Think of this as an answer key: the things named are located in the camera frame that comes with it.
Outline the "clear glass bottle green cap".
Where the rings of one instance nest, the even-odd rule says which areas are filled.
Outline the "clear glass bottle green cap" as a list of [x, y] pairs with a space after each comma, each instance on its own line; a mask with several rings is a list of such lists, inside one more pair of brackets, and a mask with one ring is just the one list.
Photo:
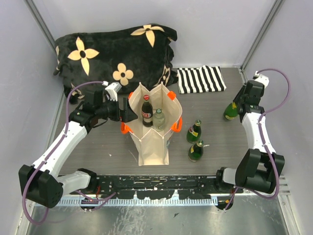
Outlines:
[[153, 114], [153, 128], [160, 132], [165, 127], [165, 114], [161, 109], [156, 109], [156, 112]]

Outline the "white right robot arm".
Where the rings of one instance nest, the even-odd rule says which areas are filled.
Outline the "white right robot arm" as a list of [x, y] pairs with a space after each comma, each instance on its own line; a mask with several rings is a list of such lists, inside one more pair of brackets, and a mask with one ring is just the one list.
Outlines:
[[222, 167], [217, 171], [214, 186], [218, 192], [240, 187], [271, 194], [276, 189], [285, 159], [270, 143], [265, 110], [259, 105], [268, 84], [269, 78], [263, 75], [247, 81], [224, 111], [227, 120], [239, 116], [248, 150], [236, 169]]

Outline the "beige canvas bag orange handles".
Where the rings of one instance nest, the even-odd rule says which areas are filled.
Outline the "beige canvas bag orange handles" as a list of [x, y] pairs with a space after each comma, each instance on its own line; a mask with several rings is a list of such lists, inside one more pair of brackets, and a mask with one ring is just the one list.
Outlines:
[[[150, 97], [154, 110], [160, 108], [165, 114], [165, 127], [158, 132], [153, 127], [145, 127], [141, 107], [144, 95]], [[138, 119], [121, 124], [121, 132], [129, 133], [138, 151], [138, 165], [168, 165], [169, 144], [174, 132], [180, 132], [182, 127], [182, 107], [176, 94], [163, 84], [151, 91], [142, 84], [128, 97], [130, 108], [138, 115]]]

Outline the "cola bottle red cap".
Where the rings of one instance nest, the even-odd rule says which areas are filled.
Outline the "cola bottle red cap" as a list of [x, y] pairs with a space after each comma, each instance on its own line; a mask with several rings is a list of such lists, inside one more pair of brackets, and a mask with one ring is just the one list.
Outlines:
[[142, 123], [145, 127], [153, 126], [153, 107], [150, 103], [150, 96], [145, 94], [143, 96], [143, 104], [141, 107]]

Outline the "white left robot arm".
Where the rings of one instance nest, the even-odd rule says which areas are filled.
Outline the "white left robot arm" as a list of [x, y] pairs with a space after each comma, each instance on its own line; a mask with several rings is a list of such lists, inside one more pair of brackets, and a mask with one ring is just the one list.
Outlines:
[[99, 120], [130, 122], [138, 118], [127, 98], [119, 108], [120, 84], [114, 82], [104, 90], [87, 91], [85, 99], [69, 114], [59, 136], [46, 152], [31, 166], [19, 170], [22, 201], [31, 200], [46, 208], [55, 207], [62, 196], [82, 189], [87, 194], [96, 192], [98, 180], [95, 172], [84, 168], [60, 176], [59, 172], [71, 152], [87, 134], [99, 127]]

